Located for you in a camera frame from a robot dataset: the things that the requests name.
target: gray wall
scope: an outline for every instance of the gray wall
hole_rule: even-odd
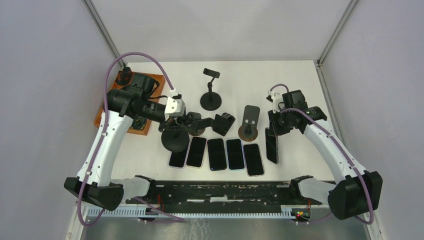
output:
[[[362,0],[323,65],[348,148],[383,189],[387,240],[423,239],[424,1]]]
[[[82,1],[0,2],[0,239],[64,238],[112,60]]]
[[[317,59],[349,1],[93,0],[121,53],[168,62]]]

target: white tabletop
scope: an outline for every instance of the white tabletop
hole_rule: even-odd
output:
[[[319,106],[328,116],[323,91],[315,70],[314,62],[307,61],[209,61],[209,62],[163,62],[161,63],[172,85],[182,94],[187,112],[197,112],[203,118],[214,118],[215,114],[226,112],[235,117],[235,122],[225,137],[207,128],[201,137],[206,139],[238,139],[246,105],[260,107],[258,137],[252,142],[258,144],[262,155],[264,175],[250,177],[247,170],[211,171],[208,152],[205,151],[203,166],[183,169],[168,166],[171,153],[161,143],[159,124],[153,122],[147,136],[127,133],[116,157],[112,179],[132,178],[143,175],[155,180],[187,181],[289,181],[303,175],[312,175],[319,180],[334,180],[330,169],[309,140],[299,130],[278,138],[279,163],[274,164],[266,156],[265,127],[269,126],[267,112],[272,105],[265,98],[275,84],[284,83],[289,89],[301,90],[310,107]],[[135,72],[161,74],[152,62],[128,64]],[[213,91],[222,98],[222,105],[215,111],[206,111],[200,106],[201,96],[208,91],[207,82],[211,77],[203,74],[208,68],[221,73],[213,81]],[[163,95],[169,95],[169,86],[163,88]],[[285,88],[279,87],[282,93]]]

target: smartphone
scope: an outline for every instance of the smartphone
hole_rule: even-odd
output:
[[[278,164],[278,137],[268,136],[269,128],[265,128],[266,158]]]
[[[187,146],[183,151],[171,153],[171,157],[169,158],[169,166],[182,169],[186,163],[188,150],[189,146]]]
[[[203,163],[203,155],[205,154],[206,138],[194,136],[191,139],[190,147],[188,149],[187,166],[200,168]]]
[[[228,158],[228,168],[230,170],[241,170],[245,168],[243,146],[240,139],[229,139],[226,141],[226,154]]]
[[[246,159],[247,175],[251,177],[264,175],[264,166],[262,165],[259,145],[247,144],[243,146],[243,150],[244,158]]]
[[[209,139],[207,141],[207,153],[209,154],[209,167],[212,171],[227,169],[224,140],[222,138]]]

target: suction cup base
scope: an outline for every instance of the suction cup base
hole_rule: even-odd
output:
[[[162,145],[173,153],[184,151],[189,145],[189,133],[181,128],[165,129],[160,137]]]
[[[246,133],[247,126],[241,125],[238,129],[238,136],[245,142],[252,142],[258,137],[258,130],[254,127],[251,128],[250,133]]]
[[[218,93],[212,92],[211,94],[212,99],[209,98],[209,92],[203,94],[200,98],[200,105],[204,110],[217,110],[221,107],[221,104],[223,103],[223,100],[221,99],[221,96]]]

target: black phone stand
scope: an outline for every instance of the black phone stand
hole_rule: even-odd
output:
[[[217,71],[213,71],[207,68],[203,70],[203,74],[212,77],[212,80],[207,83],[208,92],[201,96],[200,105],[204,110],[217,110],[221,107],[223,101],[218,93],[212,91],[212,82],[214,79],[219,79],[221,74]]]

